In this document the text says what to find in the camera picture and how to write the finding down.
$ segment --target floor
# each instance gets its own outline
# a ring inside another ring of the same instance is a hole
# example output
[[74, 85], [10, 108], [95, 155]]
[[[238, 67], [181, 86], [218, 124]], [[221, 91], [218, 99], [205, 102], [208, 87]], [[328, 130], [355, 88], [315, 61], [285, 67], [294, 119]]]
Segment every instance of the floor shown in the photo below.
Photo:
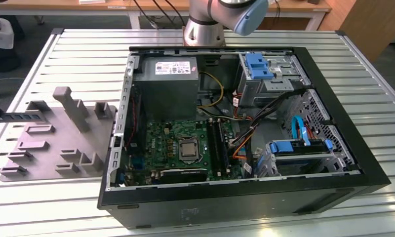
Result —
[[[17, 19], [26, 37], [14, 43], [14, 49], [21, 58], [21, 66], [7, 73], [0, 73], [0, 107], [3, 110], [11, 102], [53, 28], [128, 29], [130, 26], [128, 18], [124, 16], [46, 16], [42, 25], [37, 25], [31, 16], [18, 16]], [[164, 18], [154, 18], [154, 21], [160, 28], [170, 27]], [[178, 29], [181, 27], [178, 17], [174, 19], [174, 24]], [[141, 27], [152, 29], [145, 19], [141, 19]], [[384, 50], [373, 66], [395, 89], [395, 49], [392, 46]]]

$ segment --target motherboard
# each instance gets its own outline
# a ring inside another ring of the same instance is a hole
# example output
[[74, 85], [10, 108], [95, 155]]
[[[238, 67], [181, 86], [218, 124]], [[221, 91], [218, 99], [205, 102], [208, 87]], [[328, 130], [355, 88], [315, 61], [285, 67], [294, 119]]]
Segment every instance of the motherboard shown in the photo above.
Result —
[[[218, 134], [212, 131], [216, 126]], [[232, 138], [228, 120], [149, 122], [145, 154], [128, 159], [130, 185], [241, 179], [238, 163], [228, 162]]]

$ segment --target aluminum table surface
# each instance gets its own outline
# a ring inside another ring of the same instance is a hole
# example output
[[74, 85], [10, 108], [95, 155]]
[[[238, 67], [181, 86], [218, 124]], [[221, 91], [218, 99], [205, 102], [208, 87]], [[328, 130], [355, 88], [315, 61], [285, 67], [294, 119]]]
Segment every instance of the aluminum table surface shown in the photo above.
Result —
[[[257, 31], [242, 38], [225, 32], [229, 46], [303, 46], [337, 95], [392, 184], [320, 213], [126, 230], [97, 210], [100, 178], [0, 182], [0, 236], [395, 236], [395, 92], [345, 36], [335, 32]], [[130, 46], [178, 46], [176, 30], [63, 30], [53, 34], [9, 107], [23, 111], [30, 100], [51, 98], [69, 86], [85, 105], [117, 106]], [[0, 124], [0, 168], [22, 131]]]

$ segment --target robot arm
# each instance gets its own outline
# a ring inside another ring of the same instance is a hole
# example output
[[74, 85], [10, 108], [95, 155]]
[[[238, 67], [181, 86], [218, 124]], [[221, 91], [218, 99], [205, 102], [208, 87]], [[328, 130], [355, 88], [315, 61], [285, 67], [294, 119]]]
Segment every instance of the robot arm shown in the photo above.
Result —
[[221, 46], [222, 26], [246, 36], [260, 25], [266, 9], [266, 0], [190, 0], [185, 45]]

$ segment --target green motherboard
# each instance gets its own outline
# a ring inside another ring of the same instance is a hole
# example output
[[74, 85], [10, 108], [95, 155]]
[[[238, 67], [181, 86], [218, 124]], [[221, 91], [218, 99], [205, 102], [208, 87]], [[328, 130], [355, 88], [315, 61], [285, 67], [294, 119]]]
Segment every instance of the green motherboard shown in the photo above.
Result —
[[[225, 141], [233, 138], [229, 121], [221, 123]], [[134, 172], [136, 185], [149, 185], [152, 173], [168, 169], [206, 169], [206, 181], [241, 179], [240, 165], [229, 166], [229, 173], [213, 174], [206, 137], [206, 121], [149, 122], [146, 124], [146, 151]]]

